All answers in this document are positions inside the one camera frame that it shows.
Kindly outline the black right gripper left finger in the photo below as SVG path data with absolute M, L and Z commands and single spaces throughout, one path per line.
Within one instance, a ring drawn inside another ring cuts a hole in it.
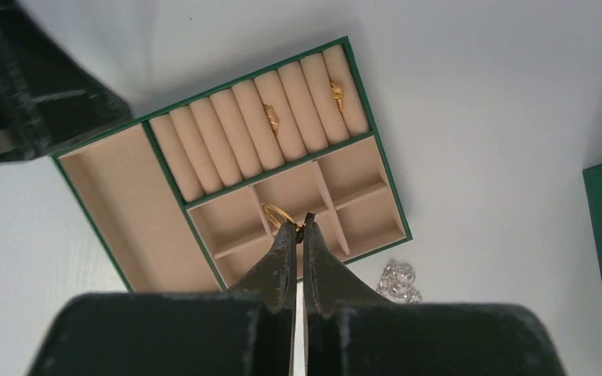
M 296 228 L 214 293 L 87 293 L 56 315 L 31 375 L 290 375 Z

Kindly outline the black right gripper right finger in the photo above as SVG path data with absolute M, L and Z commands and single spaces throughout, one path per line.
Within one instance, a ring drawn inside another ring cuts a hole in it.
M 392 302 L 303 226 L 309 375 L 563 375 L 540 319 L 520 305 Z

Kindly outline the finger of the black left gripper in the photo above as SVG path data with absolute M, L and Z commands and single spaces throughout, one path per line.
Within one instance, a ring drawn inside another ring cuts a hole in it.
M 127 102 L 78 65 L 18 1 L 0 1 L 0 164 L 44 157 L 131 118 Z

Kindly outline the green jewelry tray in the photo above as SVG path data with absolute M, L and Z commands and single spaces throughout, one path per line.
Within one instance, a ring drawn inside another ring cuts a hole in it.
M 341 262 L 408 242 L 348 37 L 53 155 L 131 291 L 219 291 L 313 213 Z

